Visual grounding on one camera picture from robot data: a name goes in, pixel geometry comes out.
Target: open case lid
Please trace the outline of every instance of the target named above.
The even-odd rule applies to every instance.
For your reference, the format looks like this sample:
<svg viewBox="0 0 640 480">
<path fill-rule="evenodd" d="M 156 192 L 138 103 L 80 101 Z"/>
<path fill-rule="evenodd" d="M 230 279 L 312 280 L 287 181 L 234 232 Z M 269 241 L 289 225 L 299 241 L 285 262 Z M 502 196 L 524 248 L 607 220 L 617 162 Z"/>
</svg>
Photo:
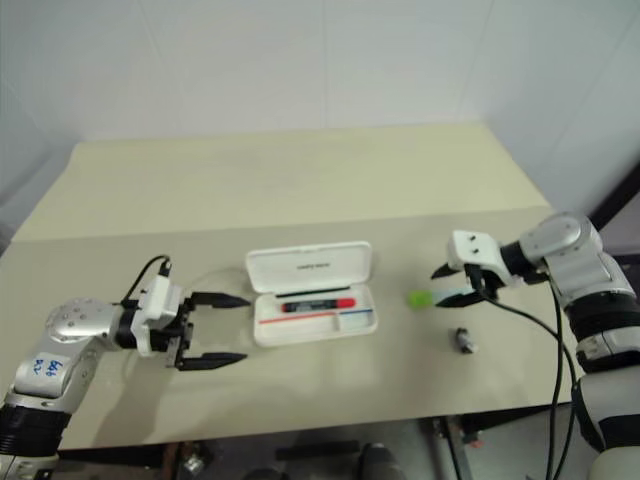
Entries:
<svg viewBox="0 0 640 480">
<path fill-rule="evenodd" d="M 254 250 L 247 254 L 247 270 L 258 293 L 348 287 L 369 279 L 371 252 L 368 242 Z"/>
</svg>

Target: table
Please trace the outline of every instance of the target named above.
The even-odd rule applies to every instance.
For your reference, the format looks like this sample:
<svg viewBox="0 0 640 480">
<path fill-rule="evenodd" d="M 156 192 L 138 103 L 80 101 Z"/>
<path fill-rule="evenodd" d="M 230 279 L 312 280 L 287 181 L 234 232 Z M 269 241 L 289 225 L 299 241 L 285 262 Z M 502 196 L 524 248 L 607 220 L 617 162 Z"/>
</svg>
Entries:
<svg viewBox="0 0 640 480">
<path fill-rule="evenodd" d="M 0 259 L 0 387 L 53 307 L 76 296 L 121 298 L 157 253 L 171 255 L 173 281 L 186 289 L 255 298 L 248 251 L 367 240 L 375 334 L 264 349 L 252 340 L 250 309 L 197 310 L 190 353 L 249 358 L 177 372 L 162 357 L 107 353 L 61 447 L 546 404 L 556 346 L 542 329 L 490 305 L 414 312 L 405 296 L 464 282 L 429 279 L 453 229 L 511 241 L 550 212 L 482 124 L 83 143 Z M 553 323 L 545 286 L 501 298 Z M 477 354 L 455 350 L 451 333 L 461 326 Z"/>
</svg>

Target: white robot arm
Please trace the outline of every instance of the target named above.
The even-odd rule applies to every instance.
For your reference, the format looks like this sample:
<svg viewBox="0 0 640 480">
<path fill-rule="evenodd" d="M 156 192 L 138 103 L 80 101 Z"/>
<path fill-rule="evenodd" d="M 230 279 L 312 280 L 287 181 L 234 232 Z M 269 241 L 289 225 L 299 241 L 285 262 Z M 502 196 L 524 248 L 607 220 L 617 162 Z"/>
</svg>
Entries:
<svg viewBox="0 0 640 480">
<path fill-rule="evenodd" d="M 129 299 L 146 269 L 164 259 L 159 273 Z M 93 380 L 102 354 L 137 349 L 141 356 L 166 352 L 168 367 L 208 370 L 246 355 L 205 353 L 185 358 L 197 305 L 234 308 L 249 305 L 223 293 L 195 292 L 180 303 L 181 289 L 171 284 L 168 257 L 152 259 L 120 303 L 77 298 L 56 308 L 40 341 L 20 364 L 0 408 L 0 480 L 41 480 L 52 475 L 62 432 Z"/>
<path fill-rule="evenodd" d="M 456 231 L 447 253 L 447 264 L 433 277 L 465 271 L 481 295 L 461 296 L 446 306 L 495 299 L 502 286 L 551 283 L 587 373 L 572 391 L 582 435 L 599 451 L 640 447 L 640 306 L 620 266 L 603 252 L 591 222 L 580 215 L 554 215 L 504 246 L 486 233 Z M 638 467 L 640 449 L 628 452 Z"/>
</svg>

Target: white pen case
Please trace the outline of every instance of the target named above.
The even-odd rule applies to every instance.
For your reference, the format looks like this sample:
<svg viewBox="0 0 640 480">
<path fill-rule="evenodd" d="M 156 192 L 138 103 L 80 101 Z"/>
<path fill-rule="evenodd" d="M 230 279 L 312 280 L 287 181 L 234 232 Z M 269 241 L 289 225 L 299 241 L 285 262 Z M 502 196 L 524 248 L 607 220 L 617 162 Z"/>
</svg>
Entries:
<svg viewBox="0 0 640 480">
<path fill-rule="evenodd" d="M 372 333 L 378 326 L 367 285 L 372 248 L 367 242 L 254 250 L 246 264 L 255 302 L 253 334 L 263 347 Z M 290 302 L 353 299 L 348 308 L 284 312 Z"/>
</svg>

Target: black cable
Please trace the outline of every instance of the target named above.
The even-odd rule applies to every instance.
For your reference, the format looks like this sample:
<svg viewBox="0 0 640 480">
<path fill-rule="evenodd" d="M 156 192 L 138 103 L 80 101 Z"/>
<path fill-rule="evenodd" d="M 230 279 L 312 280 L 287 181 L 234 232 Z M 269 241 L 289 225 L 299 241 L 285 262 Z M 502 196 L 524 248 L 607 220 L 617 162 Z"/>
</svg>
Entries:
<svg viewBox="0 0 640 480">
<path fill-rule="evenodd" d="M 149 267 L 151 267 L 151 265 L 153 265 L 158 260 L 164 260 L 164 262 L 162 262 L 162 265 L 161 265 L 160 269 L 161 269 L 161 271 L 166 271 L 167 274 L 168 274 L 168 270 L 171 269 L 171 258 L 169 257 L 169 255 L 157 255 L 157 256 L 153 257 L 151 260 L 149 260 L 147 262 L 147 264 L 144 267 L 142 267 L 142 270 L 140 270 L 140 273 L 138 274 L 138 277 L 135 279 L 135 281 L 133 282 L 133 285 L 131 285 L 131 288 L 126 293 L 126 295 L 123 297 L 123 299 L 120 301 L 120 303 L 126 302 L 127 300 L 129 300 L 129 297 L 134 292 L 134 290 L 137 288 L 137 286 L 140 284 L 140 281 L 142 280 L 142 277 L 145 276 L 145 274 L 147 273 L 147 270 L 149 270 Z"/>
<path fill-rule="evenodd" d="M 562 313 L 560 311 L 560 304 L 555 296 L 553 289 L 551 289 L 553 295 L 553 306 L 556 312 L 556 333 L 558 334 L 558 355 L 556 363 L 556 384 L 553 387 L 553 397 L 551 399 L 551 408 L 549 409 L 549 451 L 547 453 L 547 472 L 545 474 L 546 480 L 552 480 L 553 477 L 553 457 L 556 451 L 556 412 L 558 410 L 558 398 L 560 397 L 560 389 L 562 388 Z"/>
<path fill-rule="evenodd" d="M 567 459 L 567 453 L 569 453 L 569 446 L 571 445 L 571 437 L 573 436 L 573 424 L 575 420 L 576 420 L 576 411 L 573 409 L 573 404 L 572 404 L 571 413 L 569 414 L 569 426 L 567 427 L 567 436 L 564 439 L 564 447 L 562 448 L 562 455 L 560 455 L 560 461 L 558 462 L 558 467 L 556 468 L 556 473 L 553 476 L 553 480 L 558 480 L 560 478 L 560 473 L 562 472 L 564 461 Z"/>
<path fill-rule="evenodd" d="M 549 335 L 551 335 L 553 338 L 556 339 L 556 342 L 558 342 L 559 347 L 558 349 L 562 351 L 562 353 L 564 354 L 564 357 L 567 359 L 567 364 L 569 366 L 569 373 L 571 375 L 571 386 L 573 388 L 573 386 L 576 384 L 577 382 L 577 377 L 576 377 L 576 370 L 575 367 L 573 365 L 573 360 L 571 359 L 571 354 L 569 353 L 569 349 L 567 348 L 567 346 L 564 344 L 564 342 L 562 341 L 562 337 L 554 332 L 548 325 L 546 325 L 543 321 L 539 320 L 538 318 L 534 317 L 533 315 L 524 312 L 522 310 L 518 310 L 517 308 L 511 307 L 509 305 L 505 305 L 503 303 L 498 302 L 497 300 L 492 299 L 491 297 L 489 297 L 489 295 L 487 295 L 486 291 L 484 290 L 484 288 L 477 288 L 477 284 L 474 285 L 474 279 L 471 278 L 472 280 L 472 285 L 474 286 L 474 288 L 476 288 L 476 290 L 478 291 L 478 293 L 480 294 L 480 296 L 487 302 L 489 302 L 490 304 L 505 310 L 507 312 L 510 313 L 515 313 L 516 315 L 520 315 L 521 317 L 526 318 L 527 320 L 532 321 L 533 323 L 535 323 L 536 325 L 538 325 L 539 327 L 543 328 L 547 333 L 549 333 Z M 556 315 L 559 313 L 559 305 L 558 305 L 558 309 L 556 310 Z M 558 462 L 558 467 L 556 468 L 556 472 L 553 476 L 554 480 L 557 480 L 560 476 L 560 473 L 562 471 L 562 467 L 564 465 L 564 462 L 566 460 L 567 457 L 567 453 L 569 451 L 569 445 L 571 443 L 571 436 L 572 436 L 572 432 L 573 432 L 573 423 L 574 423 L 574 419 L 575 419 L 575 412 L 573 411 L 573 408 L 571 409 L 571 414 L 569 417 L 569 430 L 567 431 L 567 436 L 565 438 L 565 444 L 563 447 L 563 451 L 562 451 L 562 455 L 560 457 L 560 461 Z"/>
<path fill-rule="evenodd" d="M 518 310 L 517 308 L 510 307 L 509 305 L 505 305 L 503 303 L 500 303 L 500 302 L 498 302 L 496 300 L 493 300 L 492 298 L 488 297 L 484 292 L 480 292 L 480 296 L 483 298 L 483 300 L 486 300 L 490 304 L 495 305 L 496 307 L 501 308 L 502 310 L 506 310 L 507 312 L 515 313 L 516 315 L 520 315 L 521 317 L 524 317 L 524 318 L 526 318 L 528 320 L 531 320 L 533 323 L 535 323 L 539 327 L 544 328 L 547 331 L 547 333 L 549 333 L 553 338 L 556 339 L 556 341 L 558 340 L 558 335 L 556 334 L 556 332 L 554 332 L 543 321 L 538 320 L 533 315 L 530 315 L 527 312 L 523 312 L 522 310 Z M 569 364 L 569 372 L 571 374 L 571 383 L 575 385 L 575 383 L 576 383 L 576 371 L 575 371 L 575 368 L 573 366 L 573 361 L 571 360 L 571 354 L 569 353 L 569 349 L 564 344 L 564 342 L 562 342 L 562 352 L 564 353 L 564 358 L 567 359 L 567 363 Z"/>
<path fill-rule="evenodd" d="M 562 312 L 560 310 L 560 303 L 558 302 L 558 298 L 556 297 L 556 294 L 553 291 L 553 289 L 551 291 L 553 293 L 553 305 L 556 310 L 556 323 L 558 325 L 556 328 L 556 331 L 558 333 L 559 340 L 562 340 Z M 560 342 L 558 342 L 558 352 L 560 352 Z M 561 378 L 562 377 L 562 357 L 560 356 L 560 353 L 558 353 L 558 359 L 559 359 L 558 361 L 560 362 L 558 375 Z M 575 372 L 573 372 L 573 376 L 571 377 L 571 389 L 573 390 L 575 386 L 576 386 L 576 379 L 575 379 Z M 571 445 L 571 437 L 573 435 L 573 423 L 576 418 L 576 412 L 573 409 L 573 404 L 571 404 L 570 409 L 571 410 L 569 412 L 569 425 L 567 427 L 567 435 L 564 440 L 564 447 L 562 447 L 562 454 L 560 455 L 558 466 L 556 467 L 555 474 L 553 475 L 553 480 L 558 480 L 560 478 L 560 473 L 562 473 L 562 467 L 564 467 L 564 462 L 567 459 L 567 454 L 569 453 L 569 446 Z"/>
</svg>

